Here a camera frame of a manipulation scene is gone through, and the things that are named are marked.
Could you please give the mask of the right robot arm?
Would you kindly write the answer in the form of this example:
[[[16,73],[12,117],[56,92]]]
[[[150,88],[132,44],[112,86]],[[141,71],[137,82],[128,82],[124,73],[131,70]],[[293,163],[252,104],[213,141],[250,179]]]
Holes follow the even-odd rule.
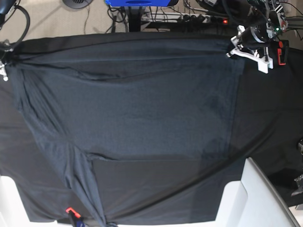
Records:
[[[28,0],[2,0],[0,2],[0,30],[18,37],[14,41],[0,36],[0,76],[7,82],[9,76],[6,70],[7,58],[21,44],[29,32],[30,14],[27,10]]]

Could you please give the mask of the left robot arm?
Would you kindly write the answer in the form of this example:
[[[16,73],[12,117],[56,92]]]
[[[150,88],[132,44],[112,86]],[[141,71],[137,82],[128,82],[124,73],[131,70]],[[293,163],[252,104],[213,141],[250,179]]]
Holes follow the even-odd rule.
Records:
[[[247,1],[246,18],[236,18],[231,11],[231,4],[222,1],[223,8],[231,22],[237,25],[237,34],[230,39],[231,46],[227,57],[235,56],[253,60],[258,70],[268,73],[278,66],[285,66],[288,59],[289,41],[281,40],[288,29],[284,6],[279,0]]]

